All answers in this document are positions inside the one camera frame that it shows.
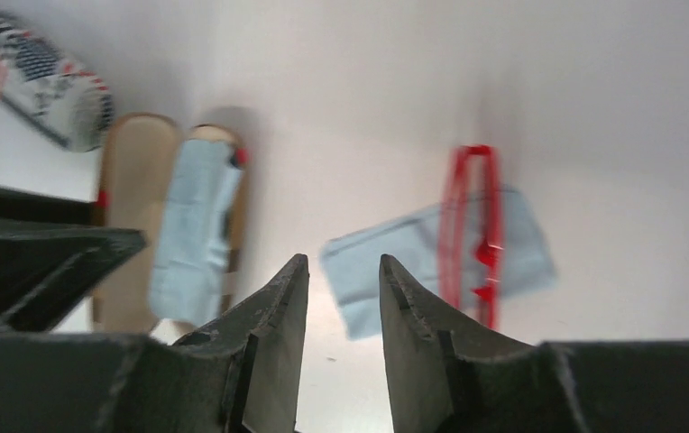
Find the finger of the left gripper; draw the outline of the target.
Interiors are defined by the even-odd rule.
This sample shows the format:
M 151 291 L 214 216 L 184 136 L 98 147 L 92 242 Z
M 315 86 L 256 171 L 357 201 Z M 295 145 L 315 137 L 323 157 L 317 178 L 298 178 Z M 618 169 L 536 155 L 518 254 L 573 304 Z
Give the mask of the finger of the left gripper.
M 95 226 L 95 205 L 0 187 L 0 218 Z
M 145 245 L 133 229 L 0 218 L 0 331 L 56 327 Z

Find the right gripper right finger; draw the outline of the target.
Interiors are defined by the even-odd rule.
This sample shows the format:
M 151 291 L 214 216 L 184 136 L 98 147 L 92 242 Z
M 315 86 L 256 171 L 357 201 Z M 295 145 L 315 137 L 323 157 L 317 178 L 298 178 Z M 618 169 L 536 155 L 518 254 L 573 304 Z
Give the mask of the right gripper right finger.
M 689 340 L 528 345 L 407 274 L 382 289 L 397 432 L 689 432 Z

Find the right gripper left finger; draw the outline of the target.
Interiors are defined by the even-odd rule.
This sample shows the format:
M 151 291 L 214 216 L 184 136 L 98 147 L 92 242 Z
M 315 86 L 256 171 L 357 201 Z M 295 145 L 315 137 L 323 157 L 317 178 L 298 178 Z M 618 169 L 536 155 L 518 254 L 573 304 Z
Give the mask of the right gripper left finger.
M 16 332 L 0 320 L 0 432 L 291 432 L 308 283 L 308 258 L 296 254 L 172 345 Z

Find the light blue cleaning cloth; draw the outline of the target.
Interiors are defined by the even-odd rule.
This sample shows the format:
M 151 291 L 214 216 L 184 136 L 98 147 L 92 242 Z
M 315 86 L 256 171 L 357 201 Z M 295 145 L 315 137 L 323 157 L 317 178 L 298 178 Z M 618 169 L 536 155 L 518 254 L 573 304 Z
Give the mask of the light blue cleaning cloth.
M 229 259 L 226 219 L 242 177 L 229 142 L 189 139 L 181 145 L 149 285 L 157 318 L 194 327 L 217 318 Z

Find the red sunglasses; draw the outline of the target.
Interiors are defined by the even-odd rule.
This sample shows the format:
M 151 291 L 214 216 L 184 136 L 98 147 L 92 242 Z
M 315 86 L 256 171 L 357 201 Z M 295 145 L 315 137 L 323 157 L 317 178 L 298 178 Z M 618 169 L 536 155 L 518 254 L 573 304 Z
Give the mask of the red sunglasses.
M 459 146 L 451 153 L 439 210 L 439 296 L 459 309 L 463 294 L 472 293 L 478 322 L 496 328 L 503 255 L 498 154 L 487 144 Z

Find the brown striped glasses case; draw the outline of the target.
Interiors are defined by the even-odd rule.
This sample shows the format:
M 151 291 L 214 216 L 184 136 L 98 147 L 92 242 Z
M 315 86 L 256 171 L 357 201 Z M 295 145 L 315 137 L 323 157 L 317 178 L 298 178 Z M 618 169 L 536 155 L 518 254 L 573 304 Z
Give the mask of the brown striped glasses case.
M 152 114 L 122 117 L 112 128 L 106 143 L 106 223 L 143 233 L 146 245 L 127 263 L 112 272 L 96 293 L 97 322 L 106 332 L 149 333 L 162 321 L 151 311 L 148 294 L 152 267 L 161 231 L 163 209 L 181 145 L 189 139 L 227 141 L 234 147 L 243 177 L 230 207 L 225 234 L 229 259 L 223 279 L 234 271 L 234 216 L 242 207 L 245 166 L 248 161 L 240 137 L 215 124 L 202 124 L 185 132 L 171 119 Z M 189 323 L 172 321 L 181 325 Z

